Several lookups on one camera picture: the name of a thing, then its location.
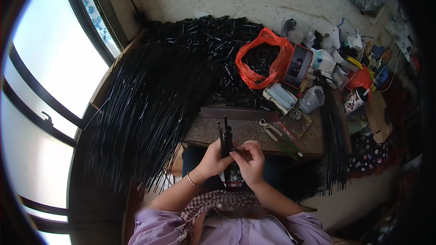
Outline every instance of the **bundle of black rods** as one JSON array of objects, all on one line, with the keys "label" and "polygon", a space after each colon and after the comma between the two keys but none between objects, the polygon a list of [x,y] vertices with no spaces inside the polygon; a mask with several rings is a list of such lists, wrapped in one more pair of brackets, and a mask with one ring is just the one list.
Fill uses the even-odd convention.
[{"label": "bundle of black rods", "polygon": [[149,191],[170,172],[208,97],[222,87],[238,90],[236,53],[262,28],[228,16],[153,22],[112,71],[107,100],[89,125],[88,172],[116,191],[132,180]]},{"label": "bundle of black rods", "polygon": [[345,147],[341,119],[335,110],[336,105],[331,87],[321,73],[316,72],[315,74],[325,95],[324,105],[320,107],[324,150],[324,177],[321,195],[325,196],[326,191],[329,191],[328,194],[331,195],[334,184],[337,184],[337,190],[345,189],[346,167],[342,162]]}]

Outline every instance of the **silver bangle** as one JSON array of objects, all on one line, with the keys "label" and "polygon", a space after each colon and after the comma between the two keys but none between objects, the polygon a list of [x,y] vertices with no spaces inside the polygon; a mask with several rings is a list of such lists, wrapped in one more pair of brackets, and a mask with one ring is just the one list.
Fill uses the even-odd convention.
[{"label": "silver bangle", "polygon": [[191,180],[191,177],[189,177],[189,172],[186,173],[186,176],[188,176],[188,180],[189,180],[189,182],[191,182],[191,184],[192,184],[194,187],[196,187],[196,188],[200,188],[198,185],[196,185],[196,184]]}]

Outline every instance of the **cardboard box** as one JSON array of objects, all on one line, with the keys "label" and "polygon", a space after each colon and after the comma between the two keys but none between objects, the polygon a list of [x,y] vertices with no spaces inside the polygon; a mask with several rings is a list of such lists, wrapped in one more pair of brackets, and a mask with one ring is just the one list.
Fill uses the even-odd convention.
[{"label": "cardboard box", "polygon": [[386,124],[384,121],[384,109],[387,106],[381,92],[373,92],[371,100],[365,103],[364,107],[371,132],[374,134],[374,141],[381,144],[393,130],[392,123]]}]

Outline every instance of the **smartphone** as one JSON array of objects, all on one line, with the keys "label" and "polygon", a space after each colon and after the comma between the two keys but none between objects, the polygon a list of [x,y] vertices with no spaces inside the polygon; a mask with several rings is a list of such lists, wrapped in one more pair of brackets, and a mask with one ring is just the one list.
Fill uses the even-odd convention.
[{"label": "smartphone", "polygon": [[295,45],[291,61],[286,69],[283,82],[300,89],[304,75],[312,62],[313,52],[301,45]]}]

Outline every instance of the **person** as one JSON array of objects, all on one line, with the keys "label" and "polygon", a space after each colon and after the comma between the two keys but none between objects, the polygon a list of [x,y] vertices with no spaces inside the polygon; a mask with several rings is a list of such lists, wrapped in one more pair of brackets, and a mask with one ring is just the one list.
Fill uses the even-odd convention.
[{"label": "person", "polygon": [[[128,244],[333,243],[314,215],[303,212],[265,180],[265,174],[275,171],[264,170],[265,157],[257,141],[246,141],[236,150],[221,158],[219,140],[205,152],[188,146],[182,155],[183,178],[138,211]],[[218,176],[233,161],[246,191],[226,190]]]},{"label": "person", "polygon": [[300,72],[301,69],[301,65],[302,65],[302,59],[298,58],[297,59],[297,64],[292,67],[292,76],[294,78],[297,78],[298,76],[298,72]]}]

